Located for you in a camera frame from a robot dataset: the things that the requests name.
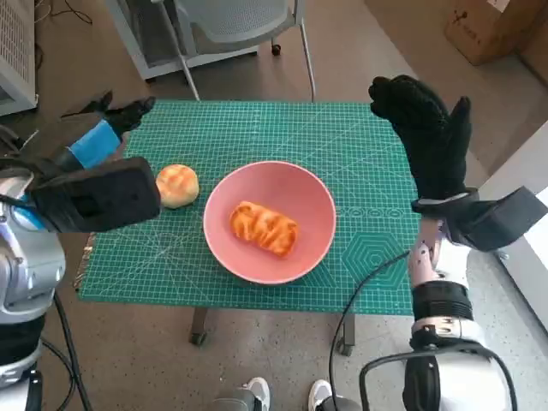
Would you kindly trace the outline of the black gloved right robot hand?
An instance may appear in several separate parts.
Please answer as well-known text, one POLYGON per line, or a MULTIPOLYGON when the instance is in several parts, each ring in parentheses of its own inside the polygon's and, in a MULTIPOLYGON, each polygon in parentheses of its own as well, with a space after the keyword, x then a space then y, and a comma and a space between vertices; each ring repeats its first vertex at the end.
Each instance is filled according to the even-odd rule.
POLYGON ((463 96, 448 110, 429 86, 405 74, 374 78, 368 93, 372 113, 389 121, 403 143, 418 196, 446 200, 465 193, 470 99, 463 96))

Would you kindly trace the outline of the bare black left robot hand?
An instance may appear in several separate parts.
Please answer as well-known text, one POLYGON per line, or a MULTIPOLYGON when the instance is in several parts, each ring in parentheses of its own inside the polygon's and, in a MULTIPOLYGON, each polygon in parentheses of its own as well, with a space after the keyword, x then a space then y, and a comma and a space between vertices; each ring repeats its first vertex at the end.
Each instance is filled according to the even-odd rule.
POLYGON ((112 108, 111 90, 101 92, 85 104, 61 115, 57 125, 75 140, 52 154, 51 161, 65 172, 91 169, 112 156, 123 143, 123 136, 141 125, 144 115, 156 103, 153 96, 112 108))

